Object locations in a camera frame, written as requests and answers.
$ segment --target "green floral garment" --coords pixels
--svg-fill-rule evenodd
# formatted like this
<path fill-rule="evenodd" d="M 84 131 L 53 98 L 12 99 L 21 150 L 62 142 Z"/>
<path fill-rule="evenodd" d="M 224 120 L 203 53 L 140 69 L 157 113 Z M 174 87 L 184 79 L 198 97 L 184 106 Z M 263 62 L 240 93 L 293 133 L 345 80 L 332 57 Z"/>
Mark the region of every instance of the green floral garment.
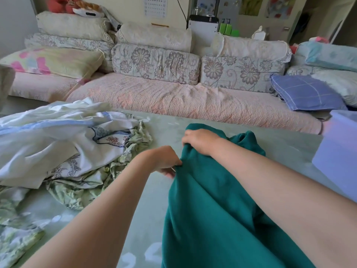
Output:
<path fill-rule="evenodd" d="M 0 186 L 0 267 L 9 268 L 45 235 L 16 207 L 29 189 Z"/>
<path fill-rule="evenodd" d="M 132 137 L 117 160 L 80 177 L 52 176 L 45 181 L 47 190 L 67 208 L 82 210 L 113 182 L 132 158 L 152 142 L 142 121 L 139 121 L 139 126 L 130 130 L 130 133 Z"/>

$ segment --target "pillow with pink flowers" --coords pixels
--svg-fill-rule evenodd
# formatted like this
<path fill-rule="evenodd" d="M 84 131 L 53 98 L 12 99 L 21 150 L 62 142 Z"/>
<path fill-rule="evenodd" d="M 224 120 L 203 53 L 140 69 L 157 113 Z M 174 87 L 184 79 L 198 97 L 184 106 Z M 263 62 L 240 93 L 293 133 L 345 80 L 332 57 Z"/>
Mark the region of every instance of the pillow with pink flowers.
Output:
<path fill-rule="evenodd" d="M 80 80 L 89 79 L 104 60 L 100 51 L 42 47 L 12 53 L 0 64 L 18 72 L 58 75 Z"/>

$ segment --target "light green table surface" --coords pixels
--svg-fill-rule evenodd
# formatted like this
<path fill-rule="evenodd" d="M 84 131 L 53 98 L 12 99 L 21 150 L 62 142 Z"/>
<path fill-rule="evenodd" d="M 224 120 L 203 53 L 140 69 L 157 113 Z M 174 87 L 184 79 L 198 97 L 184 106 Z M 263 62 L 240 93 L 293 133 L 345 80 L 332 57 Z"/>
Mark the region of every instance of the light green table surface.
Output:
<path fill-rule="evenodd" d="M 207 124 L 223 130 L 228 137 L 251 130 L 255 133 L 258 144 L 266 151 L 267 157 L 342 194 L 340 189 L 311 163 L 322 141 L 322 136 L 143 112 L 124 112 L 132 113 L 145 122 L 154 139 L 151 148 L 171 145 L 179 157 L 182 152 L 181 137 L 186 126 L 190 123 Z M 168 190 L 171 184 L 172 180 L 159 173 L 150 175 L 131 223 L 118 267 L 161 267 L 163 223 L 168 206 Z M 37 220 L 43 221 L 43 224 L 46 225 L 44 227 L 46 235 L 22 257 L 15 267 L 20 267 L 40 246 L 46 243 L 78 213 L 65 208 L 43 188 L 30 193 L 21 204 L 20 212 L 31 212 Z"/>

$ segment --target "translucent plastic container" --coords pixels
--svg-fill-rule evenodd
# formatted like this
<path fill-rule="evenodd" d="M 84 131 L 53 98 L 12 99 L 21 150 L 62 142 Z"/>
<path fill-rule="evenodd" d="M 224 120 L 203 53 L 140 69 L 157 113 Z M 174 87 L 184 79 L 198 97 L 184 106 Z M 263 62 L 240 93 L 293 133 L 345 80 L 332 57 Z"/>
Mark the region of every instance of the translucent plastic container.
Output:
<path fill-rule="evenodd" d="M 357 112 L 333 110 L 312 163 L 357 202 Z"/>

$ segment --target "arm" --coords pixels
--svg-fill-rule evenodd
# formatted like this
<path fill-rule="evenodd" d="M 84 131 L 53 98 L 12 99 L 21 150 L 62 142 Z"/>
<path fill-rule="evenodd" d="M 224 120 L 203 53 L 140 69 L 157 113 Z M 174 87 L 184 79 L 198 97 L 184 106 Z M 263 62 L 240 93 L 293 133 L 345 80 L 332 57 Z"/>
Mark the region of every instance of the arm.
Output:
<path fill-rule="evenodd" d="M 208 130 L 187 130 L 182 143 L 225 167 L 315 266 L 356 267 L 356 203 Z"/>
<path fill-rule="evenodd" d="M 23 268 L 116 267 L 136 206 L 149 175 L 174 177 L 182 162 L 170 146 L 137 155 L 113 183 Z"/>

